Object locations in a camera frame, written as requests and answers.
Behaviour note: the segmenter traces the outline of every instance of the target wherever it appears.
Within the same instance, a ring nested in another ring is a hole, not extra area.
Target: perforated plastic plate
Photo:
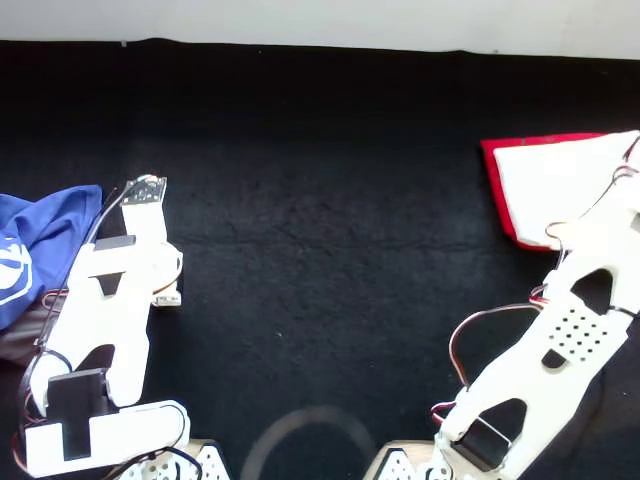
[[[407,454],[401,448],[389,450],[375,480],[418,480]]]
[[[230,480],[229,472],[216,444],[205,444],[196,457],[202,465],[202,480]],[[197,469],[184,458],[172,453],[160,455],[133,465],[120,480],[196,480]]]

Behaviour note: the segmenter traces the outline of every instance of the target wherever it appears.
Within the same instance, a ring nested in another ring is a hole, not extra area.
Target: red fabric
[[[545,135],[543,137],[522,137],[522,138],[501,138],[497,140],[482,140],[480,145],[482,146],[484,163],[487,167],[487,173],[489,174],[489,183],[491,184],[491,192],[493,199],[496,202],[498,209],[498,215],[500,216],[500,223],[502,229],[509,235],[518,245],[528,250],[549,250],[546,247],[539,247],[534,245],[528,245],[518,241],[516,230],[511,222],[511,214],[509,213],[509,207],[507,206],[507,200],[502,190],[502,182],[500,181],[500,171],[498,170],[498,163],[494,155],[496,148],[505,147],[520,147],[524,145],[547,145],[551,143],[560,143],[571,140],[585,140],[588,138],[601,137],[604,133],[565,133],[560,135]]]

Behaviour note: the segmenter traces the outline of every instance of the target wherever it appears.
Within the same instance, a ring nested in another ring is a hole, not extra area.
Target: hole
[[[565,364],[565,358],[555,350],[549,350],[544,357],[542,357],[542,365],[551,370],[558,369]]]
[[[599,269],[578,280],[571,292],[580,297],[585,305],[598,315],[604,315],[611,305],[612,285],[611,273]]]
[[[494,405],[480,414],[482,419],[501,432],[505,437],[514,440],[522,432],[527,405],[519,398],[511,398]],[[451,470],[445,468],[443,477],[447,477]]]

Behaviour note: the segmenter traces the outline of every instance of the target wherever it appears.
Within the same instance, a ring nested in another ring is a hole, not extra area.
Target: white wall
[[[640,58],[638,0],[0,0],[0,38]]]

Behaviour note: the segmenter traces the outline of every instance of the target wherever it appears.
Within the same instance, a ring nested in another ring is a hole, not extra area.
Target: electrical wire
[[[176,250],[176,248],[171,245],[170,243],[166,243],[166,245],[171,246],[174,250]],[[179,255],[178,257],[178,272],[176,273],[176,276],[166,285],[164,285],[163,287],[158,288],[157,290],[153,291],[153,295],[157,295],[160,292],[163,292],[164,290],[166,290],[167,288],[169,288],[171,285],[173,285],[174,283],[176,283],[178,281],[178,279],[180,278],[180,275],[182,274],[182,266],[183,266],[183,259],[182,259],[182,255]]]
[[[433,407],[431,407],[430,413],[431,413],[431,418],[433,419],[433,421],[438,424],[438,425],[442,425],[442,422],[444,422],[444,418],[442,418],[440,415],[438,415],[438,412],[440,410],[443,410],[445,408],[453,408],[456,406],[456,402],[440,402],[440,403],[436,403]]]
[[[496,307],[489,310],[481,310],[479,312],[476,312],[472,315],[469,315],[460,323],[460,325],[456,327],[456,329],[451,334],[451,338],[449,339],[449,358],[451,359],[451,363],[453,364],[453,367],[455,368],[456,373],[458,374],[458,378],[460,379],[460,382],[463,386],[465,386],[467,389],[471,386],[471,383],[467,378],[464,368],[462,367],[462,363],[460,362],[460,359],[458,358],[458,354],[456,352],[456,342],[458,341],[458,337],[460,336],[464,328],[474,320],[483,317],[484,315],[505,312],[509,310],[524,310],[529,308],[537,310],[538,312],[542,310],[539,305],[531,303],[514,303],[512,305],[504,305],[502,307]]]
[[[40,298],[40,305],[42,305],[42,308],[45,308],[45,309],[51,308],[51,305],[49,304],[49,302],[47,302],[47,299],[49,297],[51,297],[52,295],[66,297],[68,294],[69,294],[69,290],[67,289],[63,289],[61,292],[59,292],[59,295],[58,295],[58,290],[49,290]],[[60,313],[60,310],[54,309],[54,313]]]

